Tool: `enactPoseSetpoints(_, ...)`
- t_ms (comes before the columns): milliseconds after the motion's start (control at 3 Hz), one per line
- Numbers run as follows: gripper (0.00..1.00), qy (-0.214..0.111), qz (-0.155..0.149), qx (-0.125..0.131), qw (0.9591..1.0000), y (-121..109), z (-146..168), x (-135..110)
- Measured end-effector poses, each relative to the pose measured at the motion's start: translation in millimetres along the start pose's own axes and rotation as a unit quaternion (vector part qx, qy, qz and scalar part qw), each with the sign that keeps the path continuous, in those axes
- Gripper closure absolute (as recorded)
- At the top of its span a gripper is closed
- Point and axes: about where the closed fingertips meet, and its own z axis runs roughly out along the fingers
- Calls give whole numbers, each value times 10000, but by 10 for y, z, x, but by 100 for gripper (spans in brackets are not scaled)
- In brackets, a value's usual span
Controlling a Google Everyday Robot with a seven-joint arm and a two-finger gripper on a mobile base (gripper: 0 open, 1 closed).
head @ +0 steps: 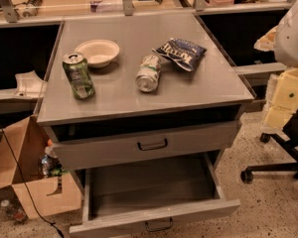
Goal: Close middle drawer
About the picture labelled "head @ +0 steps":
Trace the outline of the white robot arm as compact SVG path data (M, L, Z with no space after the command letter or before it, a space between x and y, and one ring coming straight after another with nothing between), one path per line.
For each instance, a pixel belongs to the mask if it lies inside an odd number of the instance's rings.
M265 94L261 129L274 134L298 110L298 0L276 27L255 42L254 48L274 51L275 59L286 66L280 75L270 75Z

